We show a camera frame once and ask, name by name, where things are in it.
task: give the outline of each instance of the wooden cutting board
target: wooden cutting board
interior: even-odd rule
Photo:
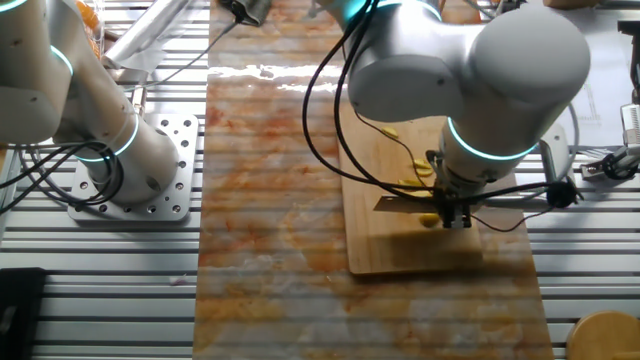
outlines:
[[[351,105],[344,103],[341,123],[354,156],[373,176],[389,183],[416,179],[412,159],[404,148],[357,119]],[[415,158],[425,159],[426,150],[438,149],[445,118],[435,117],[397,124],[369,121],[380,128],[393,127],[399,140]],[[344,151],[340,167],[351,174],[360,173]],[[423,178],[431,186],[435,175]],[[349,270],[353,274],[442,271],[482,266],[482,246],[478,228],[424,228],[419,214],[373,211],[382,195],[377,186],[342,179],[342,197],[347,232]]]
[[[232,19],[211,6],[215,36]],[[193,358],[553,359],[523,228],[479,228],[478,271],[349,272],[341,180],[300,123],[309,79],[341,31],[325,13],[308,18],[309,6],[274,0],[262,27],[236,27],[209,54]],[[449,6],[460,9],[449,19],[477,20],[461,0]],[[314,141],[336,165],[341,65],[329,64],[310,108]]]
[[[640,321],[618,311],[582,318],[567,339],[568,360],[640,360]]]
[[[4,166],[4,158],[7,156],[7,151],[0,149],[0,172],[2,172],[2,167]]]

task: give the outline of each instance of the banana slice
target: banana slice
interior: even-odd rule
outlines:
[[[433,169],[416,169],[416,173],[420,177],[427,177],[433,175]]]
[[[391,126],[382,127],[380,128],[380,130],[382,130],[382,132],[385,133],[387,136],[391,136],[394,139],[398,138],[398,131],[392,128]]]
[[[440,216],[438,214],[422,214],[418,218],[420,224],[426,228],[432,228],[440,222]]]
[[[425,159],[413,159],[413,166],[416,169],[431,169],[431,164]]]

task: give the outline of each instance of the metal rail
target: metal rail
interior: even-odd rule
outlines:
[[[107,1],[107,28],[130,26],[150,1]],[[168,44],[158,70],[164,78],[208,43],[209,19]],[[27,197],[6,218],[0,267],[51,270],[38,326],[35,360],[191,358],[202,192],[206,58],[147,98],[149,113],[195,114],[200,141],[192,216],[180,230],[153,227],[82,228],[42,193]],[[579,156],[578,164],[589,161]],[[70,188],[75,162],[54,179]],[[589,201],[527,221],[556,358],[578,318],[598,310],[640,317],[640,180],[594,187],[576,174]],[[519,183],[544,179],[540,157],[517,169]],[[26,182],[19,184],[23,190]],[[169,277],[187,274],[186,284]]]

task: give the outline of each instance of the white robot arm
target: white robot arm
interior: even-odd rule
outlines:
[[[474,194],[510,173],[578,93],[589,47],[545,7],[460,26],[443,24],[436,3],[380,2],[351,68],[349,98],[378,121],[448,116],[444,175]]]
[[[94,55],[73,0],[0,1],[0,142],[98,140],[124,169],[112,201],[158,196],[174,179],[174,143],[149,126]],[[78,153],[99,187],[105,166]]]

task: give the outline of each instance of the metal mounting plate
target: metal mounting plate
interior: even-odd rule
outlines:
[[[80,211],[69,207],[67,212],[72,219],[78,222],[166,222],[181,221],[189,215],[193,163],[198,138],[198,119],[193,115],[180,114],[146,114],[144,118],[149,125],[165,132],[176,145],[179,161],[176,164],[178,171],[171,185],[157,197],[139,204],[123,206],[107,202],[102,205],[86,207]],[[184,140],[187,140],[187,146],[183,146]],[[71,194],[80,198],[88,198],[96,193],[97,190],[91,182],[87,168],[78,162]]]

